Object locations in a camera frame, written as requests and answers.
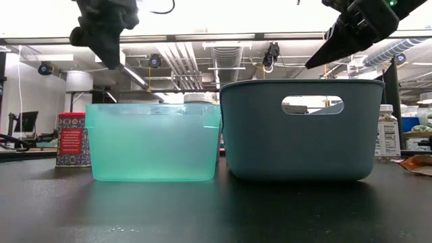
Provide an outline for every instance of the basket handle hole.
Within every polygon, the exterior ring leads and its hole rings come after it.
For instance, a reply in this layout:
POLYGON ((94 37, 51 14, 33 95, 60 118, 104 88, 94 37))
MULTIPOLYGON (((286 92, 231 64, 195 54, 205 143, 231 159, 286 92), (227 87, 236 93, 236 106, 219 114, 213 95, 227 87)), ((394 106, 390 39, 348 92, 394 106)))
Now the basket handle hole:
POLYGON ((344 109, 340 97, 325 95, 290 95, 281 105, 288 115, 336 115, 344 109))

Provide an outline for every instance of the red label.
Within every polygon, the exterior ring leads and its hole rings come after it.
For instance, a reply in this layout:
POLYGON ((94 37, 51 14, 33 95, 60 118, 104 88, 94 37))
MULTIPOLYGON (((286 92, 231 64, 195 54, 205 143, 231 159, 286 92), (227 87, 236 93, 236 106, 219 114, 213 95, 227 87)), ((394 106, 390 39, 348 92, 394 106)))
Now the red label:
POLYGON ((60 155, 79 155, 82 146, 82 129, 64 128, 61 131, 60 155))

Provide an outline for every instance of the white container lid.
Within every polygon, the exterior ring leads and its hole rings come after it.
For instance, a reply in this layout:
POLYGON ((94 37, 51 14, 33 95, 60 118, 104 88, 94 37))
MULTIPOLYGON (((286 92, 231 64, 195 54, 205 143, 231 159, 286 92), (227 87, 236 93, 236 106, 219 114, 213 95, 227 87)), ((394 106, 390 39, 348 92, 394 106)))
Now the white container lid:
POLYGON ((185 94, 183 98, 184 103, 213 103, 213 93, 194 93, 185 94))
POLYGON ((379 112, 393 112, 393 105, 381 105, 379 112))

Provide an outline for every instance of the computer monitor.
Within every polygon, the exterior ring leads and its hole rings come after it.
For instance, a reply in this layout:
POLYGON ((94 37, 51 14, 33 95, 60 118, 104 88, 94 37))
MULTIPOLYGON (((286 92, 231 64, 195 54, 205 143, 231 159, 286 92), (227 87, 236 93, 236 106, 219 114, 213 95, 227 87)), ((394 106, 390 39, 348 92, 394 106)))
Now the computer monitor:
POLYGON ((20 114, 14 132, 33 132, 36 126, 36 119, 39 111, 23 112, 20 114), (22 119, 22 131, 20 129, 20 120, 22 119))

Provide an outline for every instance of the bottle cap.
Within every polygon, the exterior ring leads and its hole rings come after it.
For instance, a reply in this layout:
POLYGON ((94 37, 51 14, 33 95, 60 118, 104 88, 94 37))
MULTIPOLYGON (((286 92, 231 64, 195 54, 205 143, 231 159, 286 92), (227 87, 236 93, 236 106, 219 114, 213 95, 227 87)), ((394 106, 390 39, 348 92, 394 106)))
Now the bottle cap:
POLYGON ((393 112, 393 105, 381 105, 379 112, 393 112))

